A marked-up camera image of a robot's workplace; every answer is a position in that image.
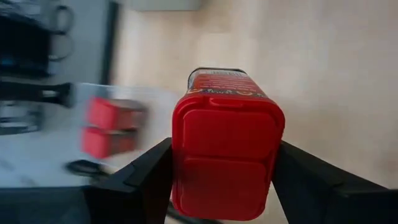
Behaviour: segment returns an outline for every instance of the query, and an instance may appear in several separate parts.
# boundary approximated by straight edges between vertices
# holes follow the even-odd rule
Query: red lid
[[[251,220],[266,202],[284,115],[268,98],[187,95],[173,114],[173,202],[185,215]]]

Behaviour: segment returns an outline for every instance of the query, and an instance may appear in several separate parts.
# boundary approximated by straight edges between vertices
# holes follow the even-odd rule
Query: white table
[[[81,150],[86,109],[94,96],[139,100],[149,109],[134,151],[98,161]],[[67,162],[88,159],[111,172],[123,168],[152,146],[171,136],[171,116],[178,98],[154,88],[118,88],[93,84],[76,86],[76,105],[68,110],[46,105],[44,129],[35,133],[0,136],[0,188],[69,187],[88,184],[88,178],[70,174]]]

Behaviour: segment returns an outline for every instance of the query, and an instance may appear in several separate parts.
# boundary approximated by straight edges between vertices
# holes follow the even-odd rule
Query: red package
[[[134,146],[134,132],[103,131],[92,127],[83,130],[83,150],[97,159],[132,151]]]
[[[88,121],[105,130],[138,128],[144,115],[144,106],[133,100],[94,98],[88,110]]]
[[[285,126],[242,70],[198,68],[172,121],[172,197],[184,215],[252,220],[264,210]]]

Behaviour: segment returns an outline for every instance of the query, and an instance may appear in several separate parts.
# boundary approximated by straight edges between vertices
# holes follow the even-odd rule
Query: red container
[[[94,158],[109,156],[134,150],[135,132],[104,131],[86,127],[83,130],[83,151]]]
[[[173,113],[175,207],[200,218],[258,217],[284,126],[281,109],[244,71],[196,69]]]

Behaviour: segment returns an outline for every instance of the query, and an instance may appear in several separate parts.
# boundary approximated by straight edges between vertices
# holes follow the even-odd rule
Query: black object
[[[397,223],[397,190],[364,180],[285,142],[272,181],[290,224]],[[167,138],[96,185],[0,189],[0,211],[7,210],[0,218],[6,216],[4,223],[45,223],[48,217],[57,221],[53,223],[65,223],[65,219],[73,220],[69,223],[164,223],[167,209],[172,209],[171,186],[172,149]],[[22,217],[21,210],[33,203],[36,222],[22,222],[27,216]],[[59,207],[55,219],[51,208]]]
[[[116,45],[116,30],[119,24],[120,5],[116,1],[109,1],[106,19],[106,37],[102,58],[101,79],[99,84],[111,84],[111,69],[114,61],[114,46]]]
[[[0,100],[55,103],[70,108],[73,106],[72,84],[34,85],[0,81]]]
[[[398,223],[398,190],[283,142],[272,180],[290,224]]]
[[[95,162],[80,159],[69,162],[65,166],[66,170],[76,175],[84,175],[88,177],[108,176],[108,174],[101,168],[101,165]]]
[[[47,72],[50,31],[32,19],[0,16],[0,74],[40,79]]]

